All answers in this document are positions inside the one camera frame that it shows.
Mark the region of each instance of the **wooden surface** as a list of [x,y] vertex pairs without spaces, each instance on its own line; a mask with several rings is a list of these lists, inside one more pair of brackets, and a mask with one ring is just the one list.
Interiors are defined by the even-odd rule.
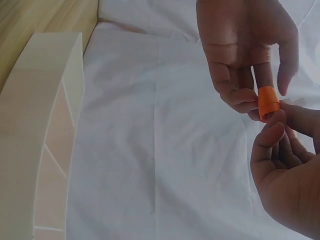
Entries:
[[0,91],[33,33],[82,32],[83,50],[99,0],[0,0]]

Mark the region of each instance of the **finger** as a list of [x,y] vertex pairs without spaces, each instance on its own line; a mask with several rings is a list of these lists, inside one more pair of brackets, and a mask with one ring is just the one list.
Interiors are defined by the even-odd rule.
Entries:
[[273,162],[276,169],[287,169],[287,167],[284,165],[284,163],[279,160],[273,160],[272,162]]
[[303,164],[309,162],[311,159],[313,159],[316,155],[309,152],[298,140],[298,138],[295,136],[294,131],[286,126],[285,132],[288,136],[288,139],[290,141],[291,149],[294,155],[296,155]]
[[253,70],[258,89],[265,86],[274,86],[270,62],[254,65]]
[[278,157],[279,157],[279,143],[277,142],[272,148],[271,159],[274,161],[278,159]]
[[262,180],[277,169],[271,159],[272,148],[285,133],[283,115],[283,111],[277,111],[254,141],[250,165],[258,189]]
[[240,89],[255,89],[254,77],[251,67],[240,68],[237,71],[238,86]]
[[277,77],[279,92],[285,96],[291,79],[299,68],[299,35],[298,30],[292,30],[294,34],[285,41],[279,42],[280,66]]
[[230,104],[230,106],[237,112],[241,114],[246,114],[246,113],[249,113],[250,111],[257,110],[258,102],[257,101],[243,102],[237,105]]
[[226,103],[237,105],[258,99],[256,93],[251,89],[245,88],[240,92],[237,91],[237,87],[231,83],[230,72],[226,65],[214,62],[208,64],[214,88]]
[[279,142],[279,160],[283,162],[287,169],[302,165],[301,160],[293,153],[288,135],[285,133]]
[[260,121],[260,115],[259,115],[258,109],[249,111],[248,115],[253,121]]
[[315,153],[320,153],[320,111],[280,103],[287,116],[286,124],[293,130],[313,138]]

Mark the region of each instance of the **white fabric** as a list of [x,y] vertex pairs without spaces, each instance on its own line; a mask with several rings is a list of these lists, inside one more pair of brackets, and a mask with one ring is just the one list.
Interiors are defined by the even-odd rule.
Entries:
[[[309,46],[288,96],[320,109]],[[306,239],[263,210],[249,163],[262,124],[220,100],[199,43],[101,23],[84,71],[67,240]]]
[[[299,26],[318,0],[279,0]],[[100,0],[99,17],[148,33],[198,41],[196,0]],[[313,19],[317,27],[318,19]]]

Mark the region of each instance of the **orange object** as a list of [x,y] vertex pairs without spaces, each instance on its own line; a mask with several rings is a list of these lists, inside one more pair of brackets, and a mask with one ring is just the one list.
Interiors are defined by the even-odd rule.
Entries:
[[272,86],[263,86],[258,90],[259,115],[262,122],[267,122],[267,114],[274,113],[280,109],[280,103],[276,91]]

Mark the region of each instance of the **white bed sheet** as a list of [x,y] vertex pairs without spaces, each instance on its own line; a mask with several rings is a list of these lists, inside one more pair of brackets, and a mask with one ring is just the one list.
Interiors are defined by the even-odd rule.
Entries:
[[[318,0],[279,0],[297,26],[310,13],[318,13]],[[200,40],[197,28],[196,0],[100,0],[99,17],[132,25],[149,34]],[[307,22],[318,29],[320,16]]]
[[[288,97],[320,109],[318,58],[302,52]],[[199,43],[100,23],[84,73],[67,240],[306,239],[263,210],[249,166],[262,124],[220,100]]]

